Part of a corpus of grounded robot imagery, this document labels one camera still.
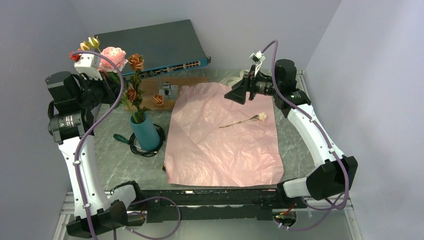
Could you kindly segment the beige ribbon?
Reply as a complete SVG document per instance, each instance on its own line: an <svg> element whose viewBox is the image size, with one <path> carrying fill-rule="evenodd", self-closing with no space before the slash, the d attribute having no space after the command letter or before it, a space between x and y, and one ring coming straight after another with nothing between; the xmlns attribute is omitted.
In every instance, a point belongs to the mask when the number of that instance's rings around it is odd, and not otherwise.
<svg viewBox="0 0 424 240"><path fill-rule="evenodd" d="M240 82L243 79L244 75L246 75L248 72L248 69L243 69L238 73L238 75L227 76L223 78L219 83L228 87L233 87L235 84Z"/></svg>

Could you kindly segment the small cream rose stem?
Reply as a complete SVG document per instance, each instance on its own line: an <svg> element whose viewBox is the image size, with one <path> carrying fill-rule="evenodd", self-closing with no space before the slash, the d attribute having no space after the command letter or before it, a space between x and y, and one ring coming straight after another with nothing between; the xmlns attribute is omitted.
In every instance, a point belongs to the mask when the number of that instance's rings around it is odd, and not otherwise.
<svg viewBox="0 0 424 240"><path fill-rule="evenodd" d="M249 119L241 120L241 121L238 121L238 122L235 122L235 123L232 123L232 124L228 124L228 125L224 125L224 126L220 126L218 128L219 129L228 128L228 127L231 127L231 126L234 126L234 125L242 124L242 123L253 121L253 120L265 122L267 118L268 118L268 115L265 112L261 112L259 114L256 114L256 115L250 117Z"/></svg>

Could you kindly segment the brown orange rose stem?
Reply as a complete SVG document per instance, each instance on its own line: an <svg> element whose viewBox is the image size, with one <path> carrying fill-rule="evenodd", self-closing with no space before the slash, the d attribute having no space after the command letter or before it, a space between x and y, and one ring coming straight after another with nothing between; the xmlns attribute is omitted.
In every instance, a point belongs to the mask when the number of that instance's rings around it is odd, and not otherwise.
<svg viewBox="0 0 424 240"><path fill-rule="evenodd" d="M142 106L144 90L140 88L142 83L141 72L144 70L144 57L134 53L128 58L130 68L133 70L129 83L125 87L122 103L130 111L133 122L141 124L146 120L145 112L151 109Z"/></svg>

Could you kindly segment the large pink peony flower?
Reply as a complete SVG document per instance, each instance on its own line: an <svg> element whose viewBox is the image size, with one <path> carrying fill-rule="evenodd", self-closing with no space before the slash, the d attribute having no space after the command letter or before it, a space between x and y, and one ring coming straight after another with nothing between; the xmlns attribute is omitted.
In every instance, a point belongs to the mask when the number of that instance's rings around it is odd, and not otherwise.
<svg viewBox="0 0 424 240"><path fill-rule="evenodd" d="M119 72L121 72L128 63L126 52L120 47L106 47L100 54L109 59L118 68ZM104 60L103 58L100 59L98 70L103 72L118 72L108 61Z"/></svg>

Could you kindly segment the peach rose spray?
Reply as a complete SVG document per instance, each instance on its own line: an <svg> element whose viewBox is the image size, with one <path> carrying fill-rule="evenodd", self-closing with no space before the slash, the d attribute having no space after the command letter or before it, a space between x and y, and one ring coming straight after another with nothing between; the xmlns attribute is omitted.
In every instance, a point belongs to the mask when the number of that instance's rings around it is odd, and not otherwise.
<svg viewBox="0 0 424 240"><path fill-rule="evenodd" d="M87 41L80 43L79 51L93 51L100 53L100 40L97 37L90 36Z"/></svg>

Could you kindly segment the pink purple wrapping paper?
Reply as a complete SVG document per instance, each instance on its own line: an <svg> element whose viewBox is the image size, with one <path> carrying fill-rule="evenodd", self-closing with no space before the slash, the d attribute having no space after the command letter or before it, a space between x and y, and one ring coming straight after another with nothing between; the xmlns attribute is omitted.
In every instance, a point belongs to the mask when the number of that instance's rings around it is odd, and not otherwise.
<svg viewBox="0 0 424 240"><path fill-rule="evenodd" d="M239 104L225 99L229 86L183 86L170 117L164 166L170 184L251 187L277 184L284 166L271 96ZM266 121L247 120L262 112Z"/></svg>

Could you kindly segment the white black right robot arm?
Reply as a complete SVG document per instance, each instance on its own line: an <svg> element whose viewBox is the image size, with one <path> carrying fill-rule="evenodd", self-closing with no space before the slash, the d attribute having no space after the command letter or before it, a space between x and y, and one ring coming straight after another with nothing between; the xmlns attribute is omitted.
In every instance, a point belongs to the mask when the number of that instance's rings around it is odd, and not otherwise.
<svg viewBox="0 0 424 240"><path fill-rule="evenodd" d="M225 99L242 105L254 100L256 95L272 96L276 107L299 132L311 153L315 165L311 173L277 185L275 200L282 208L289 207L295 198L323 200L348 194L358 168L355 157L346 156L326 133L309 97L297 88L296 75L295 64L289 59L277 60L272 75L265 75L252 65L224 95Z"/></svg>

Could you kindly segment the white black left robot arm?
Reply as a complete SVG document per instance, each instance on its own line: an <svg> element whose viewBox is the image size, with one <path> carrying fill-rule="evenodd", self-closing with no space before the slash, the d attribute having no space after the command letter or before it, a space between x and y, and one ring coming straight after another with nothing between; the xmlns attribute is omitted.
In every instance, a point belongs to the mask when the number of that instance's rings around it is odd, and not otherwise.
<svg viewBox="0 0 424 240"><path fill-rule="evenodd" d="M139 209L144 196L135 181L117 185L107 196L99 179L95 155L95 127L103 120L93 110L103 104L114 109L124 86L104 73L60 71L45 80L52 96L47 115L48 131L68 169L74 197L74 220L66 225L72 237L97 239L128 224L127 210Z"/></svg>

